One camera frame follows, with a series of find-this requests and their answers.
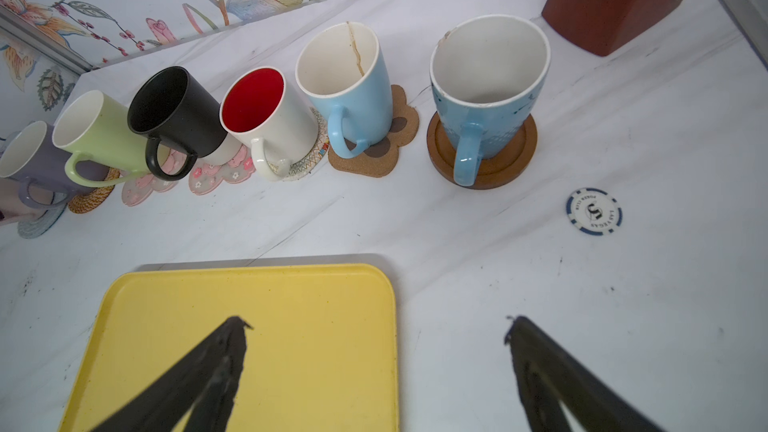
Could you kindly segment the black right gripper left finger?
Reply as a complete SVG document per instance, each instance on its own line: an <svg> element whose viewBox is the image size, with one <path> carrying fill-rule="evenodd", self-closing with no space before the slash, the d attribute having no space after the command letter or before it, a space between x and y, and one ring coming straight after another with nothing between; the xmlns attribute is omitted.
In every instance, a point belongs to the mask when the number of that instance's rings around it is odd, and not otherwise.
<svg viewBox="0 0 768 432"><path fill-rule="evenodd" d="M97 431L171 431L183 418L186 431L224 431L234 408L250 325L227 318L184 357Z"/></svg>

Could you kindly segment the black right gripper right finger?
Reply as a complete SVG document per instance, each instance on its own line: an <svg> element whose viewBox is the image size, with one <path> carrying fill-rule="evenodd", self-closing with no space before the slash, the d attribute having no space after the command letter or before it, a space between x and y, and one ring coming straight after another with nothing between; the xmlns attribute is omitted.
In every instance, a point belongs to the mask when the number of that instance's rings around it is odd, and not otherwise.
<svg viewBox="0 0 768 432"><path fill-rule="evenodd" d="M504 343L531 430L569 431L564 409L585 431L660 429L529 318L513 317Z"/></svg>

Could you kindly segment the pink flower coaster front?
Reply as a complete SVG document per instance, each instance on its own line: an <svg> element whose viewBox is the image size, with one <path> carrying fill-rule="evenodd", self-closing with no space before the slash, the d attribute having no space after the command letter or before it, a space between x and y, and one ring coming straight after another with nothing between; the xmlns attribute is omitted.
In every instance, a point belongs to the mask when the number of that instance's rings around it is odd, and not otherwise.
<svg viewBox="0 0 768 432"><path fill-rule="evenodd" d="M186 155L172 150L162 165L162 170L169 175L176 174L184 165ZM137 206L144 202L152 193L164 193L176 185L179 181L165 181L152 174L147 174L123 184L121 199L128 206Z"/></svg>

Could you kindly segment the pink flower coaster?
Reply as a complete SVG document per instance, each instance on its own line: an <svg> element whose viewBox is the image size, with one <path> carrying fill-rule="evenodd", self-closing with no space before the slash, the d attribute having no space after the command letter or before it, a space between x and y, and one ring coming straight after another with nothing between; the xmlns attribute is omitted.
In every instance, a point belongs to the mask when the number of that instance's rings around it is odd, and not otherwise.
<svg viewBox="0 0 768 432"><path fill-rule="evenodd" d="M172 150L162 165L162 170L169 175L176 174L184 165L186 155ZM137 206L144 202L152 193L164 193L176 185L179 181L165 181L152 174L147 174L123 184L121 199L128 206Z"/></svg>
<svg viewBox="0 0 768 432"><path fill-rule="evenodd" d="M250 149L242 145L236 155L220 166L198 160L188 175L190 191L203 196L215 190L222 182L238 184L248 180L256 172Z"/></svg>

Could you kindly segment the round rattan woven coaster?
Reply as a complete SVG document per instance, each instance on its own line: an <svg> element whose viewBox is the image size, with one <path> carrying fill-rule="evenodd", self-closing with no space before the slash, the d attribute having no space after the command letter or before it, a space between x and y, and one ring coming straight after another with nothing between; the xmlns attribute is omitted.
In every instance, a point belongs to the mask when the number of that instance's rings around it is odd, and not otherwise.
<svg viewBox="0 0 768 432"><path fill-rule="evenodd" d="M99 207L112 193L115 186L100 187L86 195L75 196L68 204L68 209L75 214L86 214Z"/></svg>

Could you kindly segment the grey blue woven coaster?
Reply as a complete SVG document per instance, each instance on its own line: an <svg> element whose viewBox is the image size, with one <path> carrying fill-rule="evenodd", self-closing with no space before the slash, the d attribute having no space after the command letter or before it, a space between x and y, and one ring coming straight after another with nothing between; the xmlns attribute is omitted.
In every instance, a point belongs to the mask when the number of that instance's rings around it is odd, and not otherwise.
<svg viewBox="0 0 768 432"><path fill-rule="evenodd" d="M40 217L19 222L17 224L18 235L24 239L40 237L58 221L66 209L66 205L45 209Z"/></svg>

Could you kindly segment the multicolour woven round coaster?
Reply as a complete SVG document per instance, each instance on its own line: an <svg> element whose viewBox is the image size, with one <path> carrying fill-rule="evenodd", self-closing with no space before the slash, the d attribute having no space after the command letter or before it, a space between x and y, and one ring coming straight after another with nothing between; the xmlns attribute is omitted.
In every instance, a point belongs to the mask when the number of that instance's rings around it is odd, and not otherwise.
<svg viewBox="0 0 768 432"><path fill-rule="evenodd" d="M330 149L326 120L314 107L311 107L310 110L318 121L319 132L317 140L311 151L290 167L289 174L284 179L285 182L297 181L309 175L321 163Z"/></svg>

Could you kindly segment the black mug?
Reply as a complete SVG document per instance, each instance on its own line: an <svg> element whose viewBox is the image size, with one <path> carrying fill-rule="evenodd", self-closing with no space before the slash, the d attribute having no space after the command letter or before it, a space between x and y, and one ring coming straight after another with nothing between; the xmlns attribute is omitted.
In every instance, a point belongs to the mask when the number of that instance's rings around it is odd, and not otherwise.
<svg viewBox="0 0 768 432"><path fill-rule="evenodd" d="M129 129L147 138L145 161L149 171L165 181L186 177L199 159L220 165L234 155L238 145L228 145L228 132L220 123L220 104L181 66L154 74L134 96L127 116ZM181 169L169 174L162 169L159 147L182 152Z"/></svg>

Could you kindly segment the brown paw print coaster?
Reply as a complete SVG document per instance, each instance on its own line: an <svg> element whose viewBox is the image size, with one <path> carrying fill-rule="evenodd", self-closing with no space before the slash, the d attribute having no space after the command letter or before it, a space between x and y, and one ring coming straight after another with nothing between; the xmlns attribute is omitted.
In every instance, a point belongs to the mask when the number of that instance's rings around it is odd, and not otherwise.
<svg viewBox="0 0 768 432"><path fill-rule="evenodd" d="M331 166L336 170L368 177L381 178L391 173L399 158L399 149L415 138L419 127L418 111L407 103L404 89L392 85L393 121L387 136L353 159L343 159L328 151Z"/></svg>

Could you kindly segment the green mug white inside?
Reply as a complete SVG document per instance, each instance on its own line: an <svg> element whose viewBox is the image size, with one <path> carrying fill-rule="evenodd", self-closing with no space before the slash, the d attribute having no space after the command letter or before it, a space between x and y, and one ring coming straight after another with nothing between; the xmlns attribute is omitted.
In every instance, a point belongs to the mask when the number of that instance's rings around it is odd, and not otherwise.
<svg viewBox="0 0 768 432"><path fill-rule="evenodd" d="M70 154L64 165L67 177L91 188L109 187L150 173L145 159L147 138L128 127L128 109L98 90L74 100L54 124L52 142ZM77 171L84 161L114 168L124 177L96 181Z"/></svg>

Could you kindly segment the red inside white mug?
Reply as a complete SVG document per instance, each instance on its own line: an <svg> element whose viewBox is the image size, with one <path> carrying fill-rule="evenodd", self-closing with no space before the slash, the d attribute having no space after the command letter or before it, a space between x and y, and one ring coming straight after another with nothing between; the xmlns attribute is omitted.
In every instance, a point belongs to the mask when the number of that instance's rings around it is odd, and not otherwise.
<svg viewBox="0 0 768 432"><path fill-rule="evenodd" d="M256 171L281 181L314 147L318 120L274 67L253 69L229 88L220 106L224 129L250 149Z"/></svg>

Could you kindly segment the blue mug row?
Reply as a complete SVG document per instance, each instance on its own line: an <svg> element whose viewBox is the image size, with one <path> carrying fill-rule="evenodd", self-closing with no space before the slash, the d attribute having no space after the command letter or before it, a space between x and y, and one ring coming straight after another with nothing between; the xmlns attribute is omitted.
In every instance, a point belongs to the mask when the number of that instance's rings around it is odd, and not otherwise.
<svg viewBox="0 0 768 432"><path fill-rule="evenodd" d="M469 19L440 39L429 74L441 125L456 151L457 185L473 186L481 161L512 141L540 95L550 62L542 29L515 16Z"/></svg>

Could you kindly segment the blue handle mug front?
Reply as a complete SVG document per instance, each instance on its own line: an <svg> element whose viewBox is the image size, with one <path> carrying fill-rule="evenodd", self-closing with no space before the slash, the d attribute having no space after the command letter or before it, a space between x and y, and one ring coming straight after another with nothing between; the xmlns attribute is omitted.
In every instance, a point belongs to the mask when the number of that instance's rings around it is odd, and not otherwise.
<svg viewBox="0 0 768 432"><path fill-rule="evenodd" d="M344 22L315 36L298 57L295 79L326 120L331 148L341 158L353 159L386 138L391 82L370 27Z"/></svg>

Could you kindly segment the pink handle mug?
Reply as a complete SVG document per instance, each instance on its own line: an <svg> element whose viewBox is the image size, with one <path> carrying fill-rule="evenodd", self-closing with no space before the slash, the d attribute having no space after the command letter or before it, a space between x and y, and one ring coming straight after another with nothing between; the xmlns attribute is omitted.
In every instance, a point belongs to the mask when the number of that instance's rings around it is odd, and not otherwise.
<svg viewBox="0 0 768 432"><path fill-rule="evenodd" d="M46 209L32 208L20 198L19 192L26 188L18 181L1 179L1 225L21 223L22 225L36 224L46 213ZM29 187L29 195L35 201L50 205L54 193L35 185Z"/></svg>

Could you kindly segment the round brown wooden coaster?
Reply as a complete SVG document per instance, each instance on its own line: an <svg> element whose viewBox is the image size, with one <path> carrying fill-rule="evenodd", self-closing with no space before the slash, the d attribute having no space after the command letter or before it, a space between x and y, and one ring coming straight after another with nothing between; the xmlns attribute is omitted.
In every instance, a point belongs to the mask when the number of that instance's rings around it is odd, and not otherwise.
<svg viewBox="0 0 768 432"><path fill-rule="evenodd" d="M453 178L456 151L443 129L437 112L430 120L426 141L434 167L446 180L456 185ZM537 127L534 117L530 115L513 139L496 156L480 162L475 183L470 186L470 189L489 190L515 180L531 162L537 141Z"/></svg>

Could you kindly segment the yellow tray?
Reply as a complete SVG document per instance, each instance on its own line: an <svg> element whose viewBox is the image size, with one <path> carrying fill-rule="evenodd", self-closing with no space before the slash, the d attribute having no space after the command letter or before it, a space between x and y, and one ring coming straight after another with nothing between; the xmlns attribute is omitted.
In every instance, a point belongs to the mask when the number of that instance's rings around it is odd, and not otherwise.
<svg viewBox="0 0 768 432"><path fill-rule="evenodd" d="M103 298L61 429L95 429L231 316L250 328L227 431L399 429L395 294L368 264L121 276Z"/></svg>

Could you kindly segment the blue white poker chip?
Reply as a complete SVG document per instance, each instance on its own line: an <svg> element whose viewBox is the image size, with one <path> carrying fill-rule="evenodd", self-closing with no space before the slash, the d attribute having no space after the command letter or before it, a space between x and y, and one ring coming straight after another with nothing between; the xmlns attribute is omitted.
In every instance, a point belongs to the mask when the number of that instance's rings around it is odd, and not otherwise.
<svg viewBox="0 0 768 432"><path fill-rule="evenodd" d="M565 209L570 223L591 236L612 234L623 222L623 210L617 200L597 188L575 190L568 197Z"/></svg>

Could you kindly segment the aluminium corner post left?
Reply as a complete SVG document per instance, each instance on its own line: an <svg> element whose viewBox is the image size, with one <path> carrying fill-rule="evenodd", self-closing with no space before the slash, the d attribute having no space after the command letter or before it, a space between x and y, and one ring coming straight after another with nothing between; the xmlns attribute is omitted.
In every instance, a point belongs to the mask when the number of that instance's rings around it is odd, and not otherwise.
<svg viewBox="0 0 768 432"><path fill-rule="evenodd" d="M47 56L54 63L72 73L82 75L93 69L93 66L82 56L45 36L35 27L24 22L4 7L1 8L1 31L3 34Z"/></svg>

